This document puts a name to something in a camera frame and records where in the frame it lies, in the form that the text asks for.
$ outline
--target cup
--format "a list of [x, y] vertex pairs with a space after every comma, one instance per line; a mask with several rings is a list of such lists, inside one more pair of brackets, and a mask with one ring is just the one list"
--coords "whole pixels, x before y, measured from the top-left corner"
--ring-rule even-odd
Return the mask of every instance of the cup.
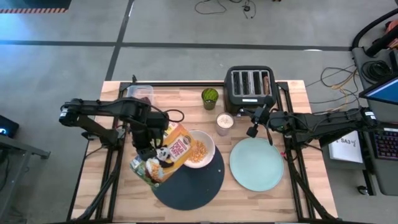
[[234, 126], [234, 118], [229, 113], [220, 113], [216, 119], [216, 131], [220, 136], [226, 136]]
[[216, 106], [218, 92], [213, 88], [207, 88], [201, 93], [201, 99], [203, 100], [203, 107], [206, 110], [212, 110]]

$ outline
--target cereal box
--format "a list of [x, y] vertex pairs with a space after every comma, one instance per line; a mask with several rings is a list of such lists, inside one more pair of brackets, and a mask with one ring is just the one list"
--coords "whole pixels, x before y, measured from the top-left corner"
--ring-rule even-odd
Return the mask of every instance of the cereal box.
[[143, 161], [136, 156], [130, 168], [151, 187], [165, 182], [189, 158], [195, 140], [179, 123], [170, 122], [163, 136], [164, 147], [156, 149], [157, 156]]

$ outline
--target cereal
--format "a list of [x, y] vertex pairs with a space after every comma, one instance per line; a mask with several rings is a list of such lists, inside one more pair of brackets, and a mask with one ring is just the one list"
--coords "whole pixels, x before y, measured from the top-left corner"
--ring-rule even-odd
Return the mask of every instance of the cereal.
[[192, 162], [200, 162], [202, 161], [207, 154], [206, 146], [201, 141], [196, 141], [195, 147], [191, 153], [191, 156], [188, 160]]
[[159, 178], [159, 168], [160, 168], [159, 164], [152, 163], [152, 172], [150, 175], [152, 176], [152, 178], [154, 180], [156, 180], [158, 182], [162, 181], [161, 178]]

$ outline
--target keyboard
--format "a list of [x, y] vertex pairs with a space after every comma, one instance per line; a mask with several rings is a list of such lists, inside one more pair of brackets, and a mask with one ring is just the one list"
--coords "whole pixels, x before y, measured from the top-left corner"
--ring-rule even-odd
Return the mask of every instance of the keyboard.
[[377, 158], [398, 160], [398, 129], [385, 128], [373, 132], [373, 136]]

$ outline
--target bowl of cereal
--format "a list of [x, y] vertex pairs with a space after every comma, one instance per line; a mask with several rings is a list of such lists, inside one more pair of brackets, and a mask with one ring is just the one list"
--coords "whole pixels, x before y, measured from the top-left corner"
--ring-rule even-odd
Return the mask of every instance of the bowl of cereal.
[[192, 148], [191, 156], [184, 162], [184, 165], [194, 169], [202, 168], [213, 159], [216, 146], [210, 135], [204, 131], [192, 130], [189, 133], [196, 143]]

